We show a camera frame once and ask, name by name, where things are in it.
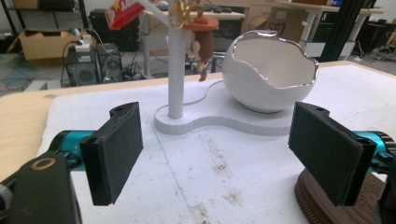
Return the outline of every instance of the zipper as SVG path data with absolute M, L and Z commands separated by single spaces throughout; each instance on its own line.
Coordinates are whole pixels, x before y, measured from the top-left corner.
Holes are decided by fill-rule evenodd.
M 314 213 L 314 211 L 312 210 L 311 206 L 309 205 L 308 201 L 305 198 L 305 195 L 303 193 L 303 189 L 301 186 L 301 178 L 300 177 L 298 177 L 298 179 L 297 179 L 297 183 L 295 186 L 295 194 L 298 199 L 297 202 L 302 207 L 305 214 L 308 216 L 310 223 L 320 224 L 319 218 Z

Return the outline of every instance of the black pole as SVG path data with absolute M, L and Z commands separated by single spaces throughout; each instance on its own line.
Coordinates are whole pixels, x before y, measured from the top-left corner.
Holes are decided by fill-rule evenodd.
M 321 63 L 338 60 L 359 16 L 363 2 L 362 0 L 344 0 L 337 13 L 329 40 L 320 55 Z

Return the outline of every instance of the brown pouch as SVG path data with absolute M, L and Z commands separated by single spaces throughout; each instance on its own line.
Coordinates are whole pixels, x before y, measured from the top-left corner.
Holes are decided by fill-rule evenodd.
M 298 204 L 310 223 L 374 223 L 375 205 L 385 184 L 367 173 L 354 206 L 334 206 L 315 178 L 304 169 L 295 186 Z

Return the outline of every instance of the white bowl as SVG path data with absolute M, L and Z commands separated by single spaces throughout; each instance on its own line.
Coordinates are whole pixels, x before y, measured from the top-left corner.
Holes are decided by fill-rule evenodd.
M 224 84 L 243 106 L 275 113 L 294 106 L 311 92 L 318 62 L 301 47 L 277 37 L 275 31 L 240 35 L 224 58 Z

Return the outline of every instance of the wavy base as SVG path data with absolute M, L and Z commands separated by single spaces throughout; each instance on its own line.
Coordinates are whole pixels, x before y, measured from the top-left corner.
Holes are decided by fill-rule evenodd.
M 240 105 L 225 89 L 224 83 L 208 86 L 204 97 L 184 104 L 181 119 L 170 119 L 167 106 L 160 107 L 154 117 L 154 125 L 162 133 L 179 135 L 194 129 L 219 125 L 243 133 L 280 136 L 290 133 L 293 109 L 274 114 L 251 111 Z

